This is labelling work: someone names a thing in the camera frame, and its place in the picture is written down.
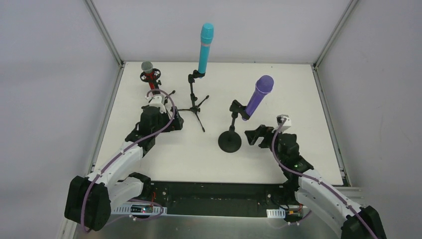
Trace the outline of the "black tripod shock-mount stand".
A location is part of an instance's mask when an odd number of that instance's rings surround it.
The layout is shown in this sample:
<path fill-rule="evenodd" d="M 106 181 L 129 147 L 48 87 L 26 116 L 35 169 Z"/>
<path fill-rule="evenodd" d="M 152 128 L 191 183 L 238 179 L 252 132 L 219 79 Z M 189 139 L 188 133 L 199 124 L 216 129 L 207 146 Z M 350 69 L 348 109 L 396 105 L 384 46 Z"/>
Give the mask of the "black tripod shock-mount stand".
<path fill-rule="evenodd" d="M 142 73 L 140 74 L 140 79 L 142 82 L 148 83 L 151 90 L 155 90 L 153 92 L 154 95 L 160 94 L 157 89 L 159 86 L 162 85 L 159 78 L 161 77 L 161 71 L 157 68 L 147 68 L 142 69 Z"/>

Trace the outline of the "teal toy microphone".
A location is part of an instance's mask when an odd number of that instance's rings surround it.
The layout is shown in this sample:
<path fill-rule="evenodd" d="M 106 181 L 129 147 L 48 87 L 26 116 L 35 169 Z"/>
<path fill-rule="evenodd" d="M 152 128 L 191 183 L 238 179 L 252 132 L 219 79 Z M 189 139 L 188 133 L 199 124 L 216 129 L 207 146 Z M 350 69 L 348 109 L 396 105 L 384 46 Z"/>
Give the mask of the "teal toy microphone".
<path fill-rule="evenodd" d="M 211 23 L 204 23 L 201 29 L 200 39 L 200 55 L 199 55 L 199 65 L 198 72 L 200 74 L 205 74 L 207 69 L 207 63 L 210 53 L 210 46 L 213 40 L 214 35 L 214 26 Z"/>

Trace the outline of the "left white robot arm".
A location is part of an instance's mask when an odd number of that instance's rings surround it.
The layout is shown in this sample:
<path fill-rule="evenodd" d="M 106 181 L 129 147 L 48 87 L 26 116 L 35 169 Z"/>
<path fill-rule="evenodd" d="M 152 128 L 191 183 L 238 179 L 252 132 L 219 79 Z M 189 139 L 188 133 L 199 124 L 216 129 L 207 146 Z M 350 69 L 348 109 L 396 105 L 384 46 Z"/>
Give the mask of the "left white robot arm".
<path fill-rule="evenodd" d="M 159 107 L 143 107 L 140 121 L 114 156 L 89 175 L 71 180 L 65 218 L 79 223 L 87 233 L 99 231 L 112 210 L 123 203 L 137 197 L 152 200 L 151 178 L 134 170 L 155 145 L 158 134 L 181 130 L 183 122 L 177 107 L 164 113 Z"/>

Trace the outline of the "black tripod clip stand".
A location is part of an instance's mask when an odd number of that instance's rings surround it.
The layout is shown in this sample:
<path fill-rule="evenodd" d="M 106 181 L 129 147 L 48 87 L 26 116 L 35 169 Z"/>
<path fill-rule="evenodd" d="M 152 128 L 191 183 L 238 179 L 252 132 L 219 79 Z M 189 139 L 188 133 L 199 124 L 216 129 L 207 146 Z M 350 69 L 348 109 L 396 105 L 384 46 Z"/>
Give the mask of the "black tripod clip stand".
<path fill-rule="evenodd" d="M 195 83 L 195 79 L 197 78 L 201 78 L 205 76 L 205 73 L 200 73 L 198 70 L 194 70 L 191 74 L 188 75 L 188 83 L 190 85 L 190 100 L 191 100 L 191 107 L 187 108 L 187 109 L 178 109 L 179 112 L 192 112 L 198 122 L 200 123 L 201 129 L 203 132 L 206 132 L 198 113 L 201 111 L 201 105 L 205 102 L 205 100 L 207 100 L 210 96 L 207 95 L 202 101 L 200 101 L 198 104 L 196 103 L 196 101 L 198 100 L 198 98 L 196 97 L 195 93 L 194 93 L 194 86 L 193 84 Z"/>

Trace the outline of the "purple toy microphone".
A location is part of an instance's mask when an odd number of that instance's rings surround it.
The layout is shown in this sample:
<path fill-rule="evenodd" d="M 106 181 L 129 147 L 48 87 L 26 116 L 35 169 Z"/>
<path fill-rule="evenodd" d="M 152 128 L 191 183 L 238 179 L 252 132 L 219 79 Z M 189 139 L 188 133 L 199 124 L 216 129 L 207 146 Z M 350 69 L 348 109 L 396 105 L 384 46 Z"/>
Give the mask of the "purple toy microphone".
<path fill-rule="evenodd" d="M 255 90 L 246 105 L 245 113 L 251 117 L 264 97 L 269 94 L 274 86 L 274 79 L 269 75 L 261 76 L 255 83 Z"/>

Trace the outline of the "black round-base mic stand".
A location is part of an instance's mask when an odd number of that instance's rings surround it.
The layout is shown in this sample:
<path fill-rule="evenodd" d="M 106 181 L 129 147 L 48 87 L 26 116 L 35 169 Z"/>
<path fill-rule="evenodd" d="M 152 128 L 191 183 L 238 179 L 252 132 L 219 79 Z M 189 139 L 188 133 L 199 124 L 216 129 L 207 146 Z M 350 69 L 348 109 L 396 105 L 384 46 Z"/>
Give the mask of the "black round-base mic stand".
<path fill-rule="evenodd" d="M 239 115 L 241 115 L 243 119 L 249 120 L 250 115 L 246 112 L 246 106 L 242 105 L 237 100 L 232 101 L 229 111 L 231 112 L 231 125 L 227 131 L 224 131 L 218 137 L 218 145 L 222 151 L 234 153 L 238 151 L 242 145 L 240 135 L 235 132 L 235 121 Z"/>

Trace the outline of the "red glitter microphone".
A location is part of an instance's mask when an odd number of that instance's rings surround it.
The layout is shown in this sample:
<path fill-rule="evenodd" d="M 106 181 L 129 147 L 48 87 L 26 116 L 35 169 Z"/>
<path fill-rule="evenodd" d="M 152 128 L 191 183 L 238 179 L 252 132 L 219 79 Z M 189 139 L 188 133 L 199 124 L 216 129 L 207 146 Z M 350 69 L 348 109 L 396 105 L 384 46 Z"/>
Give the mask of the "red glitter microphone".
<path fill-rule="evenodd" d="M 148 83 L 150 89 L 158 89 L 157 78 L 153 64 L 150 61 L 144 61 L 141 64 L 142 73 L 140 79 L 142 82 Z"/>

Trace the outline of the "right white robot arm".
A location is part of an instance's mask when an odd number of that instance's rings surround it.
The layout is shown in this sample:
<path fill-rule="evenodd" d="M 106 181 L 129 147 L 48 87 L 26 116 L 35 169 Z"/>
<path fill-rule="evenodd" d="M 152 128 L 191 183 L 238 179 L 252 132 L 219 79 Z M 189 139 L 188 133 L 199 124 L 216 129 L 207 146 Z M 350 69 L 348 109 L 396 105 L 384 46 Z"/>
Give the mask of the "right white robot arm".
<path fill-rule="evenodd" d="M 379 213 L 372 207 L 363 207 L 345 196 L 321 177 L 300 154 L 297 135 L 279 132 L 260 125 L 245 131 L 249 145 L 258 138 L 258 145 L 268 148 L 286 176 L 283 184 L 287 196 L 308 207 L 322 219 L 340 239 L 385 239 L 386 233 Z"/>

